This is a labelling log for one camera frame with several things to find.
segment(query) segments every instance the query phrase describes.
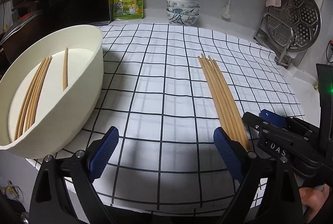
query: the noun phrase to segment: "white tablecloth with black grid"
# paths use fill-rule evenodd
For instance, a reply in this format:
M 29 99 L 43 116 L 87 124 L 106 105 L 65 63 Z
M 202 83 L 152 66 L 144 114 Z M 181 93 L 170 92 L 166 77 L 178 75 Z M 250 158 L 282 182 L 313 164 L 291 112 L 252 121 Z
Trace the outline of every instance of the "white tablecloth with black grid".
M 104 204 L 169 215 L 221 215 L 238 182 L 213 143 L 219 120 L 200 67 L 215 59 L 240 114 L 267 109 L 302 118 L 300 105 L 274 63 L 275 54 L 223 33 L 165 24 L 108 25 L 104 79 L 96 108 L 55 157 L 71 156 L 119 129 L 119 144 L 94 188 Z M 256 131 L 248 132 L 256 150 Z M 40 160 L 30 160 L 40 167 Z M 67 179 L 69 189 L 73 184 Z M 260 203 L 259 187 L 253 206 Z

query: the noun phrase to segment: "stacked bowls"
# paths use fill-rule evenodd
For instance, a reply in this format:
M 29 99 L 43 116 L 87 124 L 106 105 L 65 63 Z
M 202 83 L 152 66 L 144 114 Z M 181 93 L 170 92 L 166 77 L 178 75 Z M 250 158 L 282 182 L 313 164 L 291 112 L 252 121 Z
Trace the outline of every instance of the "stacked bowls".
M 193 0 L 167 0 L 166 16 L 176 25 L 193 25 L 199 17 L 200 6 Z

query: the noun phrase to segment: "yellow packaging bag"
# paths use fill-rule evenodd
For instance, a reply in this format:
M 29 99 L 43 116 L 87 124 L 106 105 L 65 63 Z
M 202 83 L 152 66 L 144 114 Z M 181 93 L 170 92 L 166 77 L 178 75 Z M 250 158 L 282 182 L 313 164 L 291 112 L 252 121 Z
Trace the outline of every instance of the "yellow packaging bag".
M 143 18 L 144 0 L 114 0 L 114 20 Z

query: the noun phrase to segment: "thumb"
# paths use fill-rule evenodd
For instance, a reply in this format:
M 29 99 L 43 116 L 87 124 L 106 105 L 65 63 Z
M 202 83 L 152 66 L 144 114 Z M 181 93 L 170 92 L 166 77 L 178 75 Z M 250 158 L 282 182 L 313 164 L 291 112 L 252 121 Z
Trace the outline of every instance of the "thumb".
M 299 189 L 302 205 L 310 207 L 306 215 L 306 222 L 311 221 L 311 219 L 319 212 L 320 208 L 325 203 L 329 193 L 329 191 L 327 191 L 327 187 L 324 186 L 323 190 L 309 187 Z

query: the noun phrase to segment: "wooden chopstick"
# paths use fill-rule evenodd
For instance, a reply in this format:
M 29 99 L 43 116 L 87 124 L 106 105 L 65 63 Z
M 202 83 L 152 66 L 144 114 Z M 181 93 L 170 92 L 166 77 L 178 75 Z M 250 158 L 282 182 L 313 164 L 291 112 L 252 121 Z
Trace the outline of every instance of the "wooden chopstick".
M 63 67 L 63 91 L 68 86 L 67 68 L 68 68 L 68 48 L 66 47 L 64 55 L 64 67 Z
M 219 116 L 220 124 L 231 140 L 241 143 L 246 151 L 249 151 L 249 139 L 240 117 L 234 97 L 215 60 L 209 56 L 209 60 L 201 54 L 199 58 L 212 94 L 214 105 Z
M 30 118 L 31 118 L 31 113 L 32 113 L 32 103 L 34 101 L 34 98 L 36 97 L 36 93 L 37 93 L 37 87 L 38 87 L 38 83 L 40 81 L 40 79 L 42 78 L 42 75 L 43 75 L 43 72 L 44 72 L 44 69 L 46 67 L 46 64 L 47 64 L 47 61 L 48 61 L 48 58 L 45 58 L 44 59 L 44 64 L 43 66 L 41 67 L 41 70 L 36 78 L 36 82 L 34 84 L 34 87 L 33 87 L 33 90 L 32 90 L 32 94 L 31 94 L 31 98 L 29 99 L 29 102 L 28 102 L 28 111 L 27 111 L 27 115 L 25 118 L 23 118 L 23 120 L 25 121 L 25 124 L 24 124 L 24 132 L 26 132 L 28 129 L 29 129 L 29 122 L 30 122 Z
M 208 56 L 208 58 L 209 58 L 210 62 L 212 63 L 212 66 L 213 66 L 215 72 L 218 75 L 220 85 L 223 90 L 223 95 L 226 98 L 227 109 L 231 112 L 229 114 L 232 115 L 233 122 L 230 122 L 230 123 L 233 124 L 234 126 L 236 126 L 236 128 L 237 128 L 237 129 L 235 129 L 236 138 L 242 144 L 244 149 L 246 151 L 249 151 L 249 139 L 247 137 L 247 134 L 246 134 L 246 131 L 244 128 L 244 124 L 243 124 L 242 118 L 239 114 L 239 110 L 238 110 L 238 107 L 234 100 L 234 97 L 229 89 L 227 82 L 224 79 L 224 76 L 222 75 L 222 72 L 221 72 L 218 64 L 210 56 Z
M 35 98 L 33 99 L 33 103 L 32 103 L 33 104 L 32 105 L 32 113 L 31 113 L 29 124 L 28 124 L 28 129 L 35 123 L 36 111 L 37 111 L 39 96 L 41 94 L 43 83 L 44 83 L 44 79 L 45 79 L 47 70 L 49 69 L 49 65 L 51 63 L 51 60 L 52 60 L 52 56 L 47 58 L 46 66 L 44 68 L 44 71 L 43 71 L 43 74 L 41 76 L 41 79 L 38 82 L 37 92 L 36 92 Z
M 206 66 L 204 64 L 204 58 L 198 57 L 198 59 L 199 59 L 201 68 L 203 69 L 204 76 L 207 80 L 207 84 L 208 84 L 210 93 L 212 94 L 213 102 L 214 102 L 214 105 L 215 105 L 215 108 L 216 108 L 217 115 L 219 117 L 220 124 L 225 125 L 224 117 L 223 117 L 223 114 L 222 114 L 221 109 L 220 109 L 220 104 L 219 104 L 217 96 L 216 96 L 215 88 L 213 87 L 213 83 L 210 79 L 210 75 L 208 74 L 208 70 L 206 69 Z
M 220 123 L 221 126 L 225 129 L 225 131 L 227 132 L 228 136 L 231 139 L 234 139 L 234 131 L 231 127 L 230 124 L 228 124 L 228 119 L 227 119 L 227 115 L 225 112 L 223 112 L 223 109 L 225 107 L 225 102 L 222 98 L 222 91 L 221 91 L 221 87 L 218 85 L 218 81 L 217 81 L 217 76 L 215 74 L 215 71 L 213 69 L 213 67 L 211 66 L 211 64 L 206 60 L 206 58 L 204 57 L 203 54 L 202 55 L 202 62 L 204 64 L 204 68 L 206 73 L 208 74 L 209 79 L 206 78 L 207 83 L 209 82 L 211 84 L 211 87 L 214 90 L 215 93 L 215 98 L 216 98 L 216 102 L 217 102 L 217 106 L 215 106 L 217 114 L 219 116 L 220 119 Z
M 19 133 L 20 133 L 20 136 L 22 135 L 23 123 L 24 123 L 24 119 L 25 119 L 25 116 L 26 116 L 28 104 L 29 104 L 29 101 L 30 101 L 30 98 L 31 98 L 31 94 L 32 94 L 33 88 L 36 84 L 38 75 L 39 75 L 45 61 L 46 61 L 46 58 L 44 58 L 43 61 L 41 62 L 41 64 L 39 65 L 36 73 L 34 74 L 34 77 L 32 78 L 32 80 L 29 84 L 28 90 L 26 91 L 26 94 L 24 96 L 24 100 L 22 102 L 21 110 L 20 110 L 19 116 L 17 118 L 14 140 L 16 140 L 18 138 Z

